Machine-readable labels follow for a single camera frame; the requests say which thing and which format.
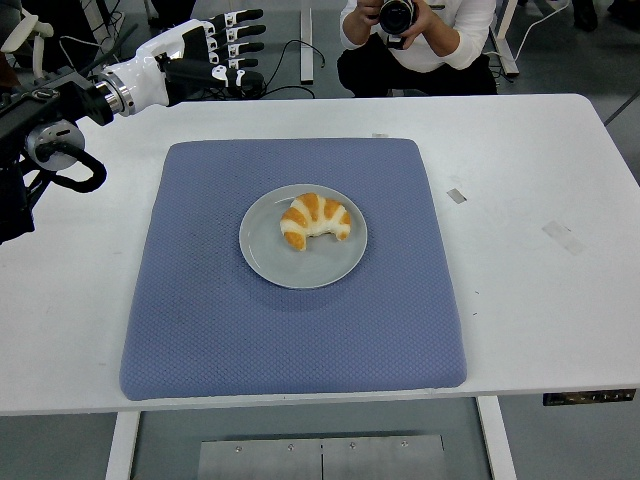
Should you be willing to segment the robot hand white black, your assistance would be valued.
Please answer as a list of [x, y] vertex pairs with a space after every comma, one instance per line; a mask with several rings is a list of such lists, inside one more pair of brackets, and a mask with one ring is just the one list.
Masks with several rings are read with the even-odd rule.
[[257, 62], [243, 55], [264, 48], [244, 40], [266, 31], [257, 23], [262, 16], [261, 9], [245, 9], [188, 20], [148, 40], [131, 59], [106, 67], [96, 87], [122, 116], [175, 105], [199, 88], [259, 90]]

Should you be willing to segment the person's left hand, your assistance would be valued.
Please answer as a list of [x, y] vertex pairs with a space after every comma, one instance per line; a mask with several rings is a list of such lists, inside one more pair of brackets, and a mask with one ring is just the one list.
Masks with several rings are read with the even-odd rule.
[[416, 17], [411, 26], [401, 33], [403, 39], [401, 48], [408, 50], [415, 40], [421, 37], [436, 52], [438, 47], [435, 37], [436, 21], [439, 17], [425, 1], [414, 1], [413, 6]]

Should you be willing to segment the person's right hand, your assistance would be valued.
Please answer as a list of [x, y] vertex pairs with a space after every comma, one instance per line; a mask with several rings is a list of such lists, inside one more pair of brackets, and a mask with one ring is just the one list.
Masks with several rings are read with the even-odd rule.
[[364, 21], [375, 22], [379, 19], [383, 0], [357, 0], [353, 14]]

